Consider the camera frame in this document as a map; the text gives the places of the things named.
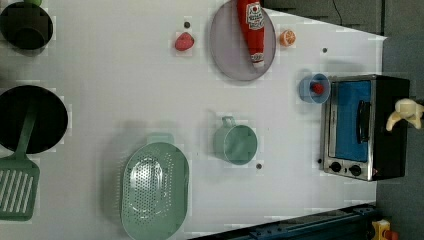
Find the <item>gray floor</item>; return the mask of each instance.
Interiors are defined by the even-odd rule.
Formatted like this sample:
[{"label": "gray floor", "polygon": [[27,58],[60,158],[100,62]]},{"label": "gray floor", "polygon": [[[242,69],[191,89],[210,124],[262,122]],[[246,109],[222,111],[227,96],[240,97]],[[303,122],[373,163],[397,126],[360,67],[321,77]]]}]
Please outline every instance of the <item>gray floor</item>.
[{"label": "gray floor", "polygon": [[[424,100],[424,32],[389,37],[383,45],[383,73],[411,80],[410,96]],[[402,239],[424,239],[424,129],[408,129],[407,141],[405,177],[377,183],[377,208]]]},{"label": "gray floor", "polygon": [[[388,37],[383,49],[383,73],[411,80],[411,97],[424,100],[424,0],[335,3],[343,26]],[[340,23],[332,0],[264,0],[263,6]],[[376,205],[401,239],[424,239],[424,129],[409,129],[406,176],[379,181]]]}]

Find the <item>white table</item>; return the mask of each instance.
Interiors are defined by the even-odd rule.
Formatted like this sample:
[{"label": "white table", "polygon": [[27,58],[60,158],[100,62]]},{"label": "white table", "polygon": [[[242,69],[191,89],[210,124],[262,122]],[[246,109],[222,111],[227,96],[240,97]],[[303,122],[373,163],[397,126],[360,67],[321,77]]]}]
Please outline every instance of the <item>white table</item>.
[{"label": "white table", "polygon": [[[129,239],[118,210],[120,171],[153,131],[174,134],[190,165],[189,210],[171,239],[375,201],[375,183],[319,169],[321,108],[302,102],[297,84],[308,72],[380,73],[384,38],[266,10],[277,34],[296,32],[296,46],[277,46],[259,80],[231,81],[208,48],[208,28],[224,2],[45,0],[55,23],[48,48],[30,58],[1,45],[0,87],[44,86],[64,96],[71,112],[63,142],[30,156],[41,170],[34,217],[1,222],[2,240]],[[185,19],[196,39],[191,57],[173,49]],[[212,154],[224,115],[259,136],[247,166]]]}]

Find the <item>ketchup bottle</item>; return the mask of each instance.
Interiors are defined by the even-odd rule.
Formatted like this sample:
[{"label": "ketchup bottle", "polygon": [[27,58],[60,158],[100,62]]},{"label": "ketchup bottle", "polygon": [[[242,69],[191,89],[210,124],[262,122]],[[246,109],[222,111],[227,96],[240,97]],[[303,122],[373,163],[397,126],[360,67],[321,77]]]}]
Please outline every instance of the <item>ketchup bottle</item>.
[{"label": "ketchup bottle", "polygon": [[264,16],[259,0],[238,0],[237,12],[241,31],[255,68],[264,66]]}]

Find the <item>oven knob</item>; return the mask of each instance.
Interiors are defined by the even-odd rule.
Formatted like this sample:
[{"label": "oven knob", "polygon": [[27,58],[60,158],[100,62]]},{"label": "oven knob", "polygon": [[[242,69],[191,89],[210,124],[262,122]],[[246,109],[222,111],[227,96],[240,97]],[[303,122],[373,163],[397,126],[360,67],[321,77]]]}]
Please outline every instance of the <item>oven knob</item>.
[{"label": "oven knob", "polygon": [[342,169],[342,165],[340,165],[340,163],[338,162],[333,162],[330,165],[331,170],[333,170],[333,172],[340,172],[340,170]]},{"label": "oven knob", "polygon": [[361,168],[358,165],[353,165],[351,168],[349,168],[349,171],[352,173],[353,176],[357,177],[361,175]]}]

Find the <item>cable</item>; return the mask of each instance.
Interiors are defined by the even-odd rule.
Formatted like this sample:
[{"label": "cable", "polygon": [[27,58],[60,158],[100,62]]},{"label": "cable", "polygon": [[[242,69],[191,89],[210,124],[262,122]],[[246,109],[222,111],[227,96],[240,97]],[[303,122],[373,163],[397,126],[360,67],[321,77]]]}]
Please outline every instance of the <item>cable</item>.
[{"label": "cable", "polygon": [[335,9],[336,9],[336,11],[337,11],[337,14],[339,14],[339,17],[340,17],[340,26],[343,26],[343,19],[342,19],[342,16],[340,15],[339,9],[337,9],[337,6],[336,6],[336,3],[334,2],[334,0],[333,0],[333,5],[334,5],[334,8],[335,8]]}]

